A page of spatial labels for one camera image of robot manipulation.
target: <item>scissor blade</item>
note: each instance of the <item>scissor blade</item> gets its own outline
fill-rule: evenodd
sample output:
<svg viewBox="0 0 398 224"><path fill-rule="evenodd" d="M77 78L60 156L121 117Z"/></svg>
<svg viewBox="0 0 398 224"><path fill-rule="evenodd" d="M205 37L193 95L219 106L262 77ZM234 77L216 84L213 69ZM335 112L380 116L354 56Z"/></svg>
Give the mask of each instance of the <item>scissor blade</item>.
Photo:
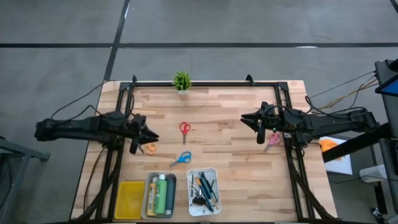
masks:
<svg viewBox="0 0 398 224"><path fill-rule="evenodd" d="M177 165L177 164L178 164L178 161L175 161L175 162L173 162L172 164L170 164L169 167L173 167L173 166L175 166L175 165Z"/></svg>

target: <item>small green plant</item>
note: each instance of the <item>small green plant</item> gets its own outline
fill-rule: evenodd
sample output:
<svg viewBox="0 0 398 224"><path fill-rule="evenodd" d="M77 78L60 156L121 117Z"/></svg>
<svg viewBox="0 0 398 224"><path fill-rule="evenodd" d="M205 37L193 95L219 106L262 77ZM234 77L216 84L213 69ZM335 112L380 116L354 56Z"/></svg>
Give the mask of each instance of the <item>small green plant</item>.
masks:
<svg viewBox="0 0 398 224"><path fill-rule="evenodd" d="M188 72L177 72L174 76L174 86L177 90L189 90L192 82Z"/></svg>

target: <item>plant pot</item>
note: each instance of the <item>plant pot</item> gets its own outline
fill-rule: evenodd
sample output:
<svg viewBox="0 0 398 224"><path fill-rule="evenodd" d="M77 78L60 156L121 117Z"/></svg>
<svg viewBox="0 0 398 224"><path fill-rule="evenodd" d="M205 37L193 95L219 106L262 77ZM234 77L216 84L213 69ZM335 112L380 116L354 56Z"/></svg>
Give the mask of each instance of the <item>plant pot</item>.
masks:
<svg viewBox="0 0 398 224"><path fill-rule="evenodd" d="M189 94L189 90L177 90L177 93L179 95L187 95L187 94Z"/></svg>

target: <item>blue scissors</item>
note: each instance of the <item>blue scissors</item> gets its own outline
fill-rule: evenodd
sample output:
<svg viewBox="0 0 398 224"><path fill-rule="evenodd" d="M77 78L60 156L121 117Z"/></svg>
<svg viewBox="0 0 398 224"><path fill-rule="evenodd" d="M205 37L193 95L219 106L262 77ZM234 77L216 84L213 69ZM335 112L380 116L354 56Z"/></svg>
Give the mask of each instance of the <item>blue scissors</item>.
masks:
<svg viewBox="0 0 398 224"><path fill-rule="evenodd" d="M169 165L169 167L173 167L179 163L189 163L191 162L191 156L192 153L190 151L185 151L181 154L181 156L179 157L179 159L177 159L177 161L173 162L172 164Z"/></svg>

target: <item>potted plant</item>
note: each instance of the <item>potted plant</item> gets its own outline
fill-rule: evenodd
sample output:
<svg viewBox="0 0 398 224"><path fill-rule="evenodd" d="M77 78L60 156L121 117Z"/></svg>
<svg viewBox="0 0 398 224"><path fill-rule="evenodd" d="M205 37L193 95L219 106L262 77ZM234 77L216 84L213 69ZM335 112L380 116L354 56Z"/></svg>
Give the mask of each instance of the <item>potted plant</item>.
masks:
<svg viewBox="0 0 398 224"><path fill-rule="evenodd" d="M189 93L189 88L192 86L188 72L177 72L174 76L174 86L179 95L187 95Z"/></svg>

